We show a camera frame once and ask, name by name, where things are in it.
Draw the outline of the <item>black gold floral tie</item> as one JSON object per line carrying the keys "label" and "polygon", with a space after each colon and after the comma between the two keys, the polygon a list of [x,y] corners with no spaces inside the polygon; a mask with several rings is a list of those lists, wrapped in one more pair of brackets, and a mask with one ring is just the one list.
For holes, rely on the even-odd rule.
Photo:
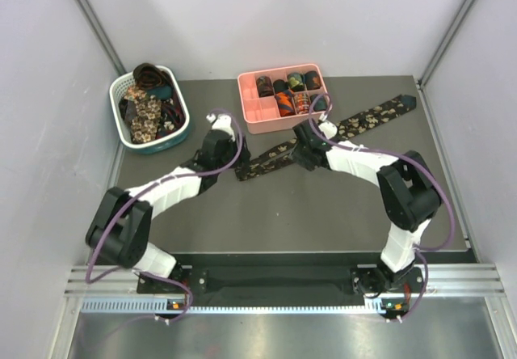
{"label": "black gold floral tie", "polygon": [[[417,99],[412,95],[398,95],[373,108],[356,113],[338,124],[336,138],[340,141],[350,140],[362,133],[387,124],[400,116],[412,112],[417,107]],[[292,165],[290,153],[295,148],[297,139],[294,137],[273,146],[257,158],[251,159],[246,165],[236,167],[234,174],[238,181],[247,181],[259,176],[278,171]]]}

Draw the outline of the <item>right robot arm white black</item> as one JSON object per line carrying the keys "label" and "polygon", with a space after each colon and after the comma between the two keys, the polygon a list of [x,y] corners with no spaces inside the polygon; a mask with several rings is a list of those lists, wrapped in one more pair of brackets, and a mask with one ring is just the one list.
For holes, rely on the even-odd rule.
{"label": "right robot arm white black", "polygon": [[379,188],[390,221],[387,243],[376,267],[379,285],[394,291],[406,282],[413,268],[415,248],[441,206],[442,199],[423,173],[427,169],[419,153],[410,151],[407,163],[391,154],[372,153],[350,141],[333,142],[337,128],[326,121],[316,134],[311,121],[293,128],[296,144],[292,159],[312,171],[317,167],[353,175]]}

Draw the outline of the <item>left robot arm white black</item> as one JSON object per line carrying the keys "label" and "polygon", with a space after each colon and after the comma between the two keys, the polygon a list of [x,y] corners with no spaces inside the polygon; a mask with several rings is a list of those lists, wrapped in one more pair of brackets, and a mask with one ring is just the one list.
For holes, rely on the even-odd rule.
{"label": "left robot arm white black", "polygon": [[165,291],[177,290],[182,269],[174,256],[149,242],[152,220],[206,192],[221,172],[249,160],[242,133],[211,129],[194,157],[170,173],[139,187],[109,188],[86,232],[85,242],[92,250],[86,283],[124,268],[154,278]]}

